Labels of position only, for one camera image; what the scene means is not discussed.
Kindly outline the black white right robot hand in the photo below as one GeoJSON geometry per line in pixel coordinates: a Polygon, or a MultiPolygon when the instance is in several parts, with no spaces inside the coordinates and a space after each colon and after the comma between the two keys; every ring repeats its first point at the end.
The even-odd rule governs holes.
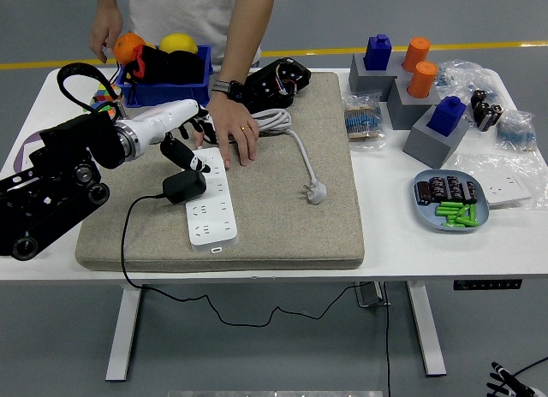
{"type": "Polygon", "coordinates": [[[486,385],[489,388],[487,396],[517,396],[517,397],[546,397],[547,394],[538,388],[529,387],[520,382],[514,375],[507,371],[502,365],[497,362],[492,362],[491,367],[493,372],[490,377],[495,383],[488,382],[486,385]]]}

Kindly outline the person's right hand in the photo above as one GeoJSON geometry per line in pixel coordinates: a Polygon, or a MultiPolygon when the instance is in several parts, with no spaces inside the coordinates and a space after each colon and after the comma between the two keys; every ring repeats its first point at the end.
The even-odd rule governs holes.
{"type": "Polygon", "coordinates": [[[97,7],[89,36],[89,48],[101,63],[107,62],[107,52],[113,50],[122,27],[122,13],[116,4],[97,7]]]}

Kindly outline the person's left hand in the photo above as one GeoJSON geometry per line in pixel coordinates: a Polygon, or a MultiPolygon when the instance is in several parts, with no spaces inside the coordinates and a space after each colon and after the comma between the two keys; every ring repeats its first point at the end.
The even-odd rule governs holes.
{"type": "Polygon", "coordinates": [[[224,167],[229,169],[231,165],[229,137],[236,143],[241,166],[247,166],[250,161],[255,160],[259,130],[247,108],[218,91],[212,92],[210,102],[205,108],[213,120],[224,167]]]}

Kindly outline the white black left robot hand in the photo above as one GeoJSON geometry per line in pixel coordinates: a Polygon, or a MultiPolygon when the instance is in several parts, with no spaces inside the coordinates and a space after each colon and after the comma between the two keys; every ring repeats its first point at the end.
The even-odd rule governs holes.
{"type": "Polygon", "coordinates": [[[145,153],[150,144],[159,143],[162,154],[180,168],[209,173],[210,166],[170,133],[180,127],[184,132],[187,122],[202,133],[205,140],[217,141],[213,120],[206,109],[192,99],[172,101],[137,115],[128,124],[132,134],[127,160],[135,160],[145,153]]]}

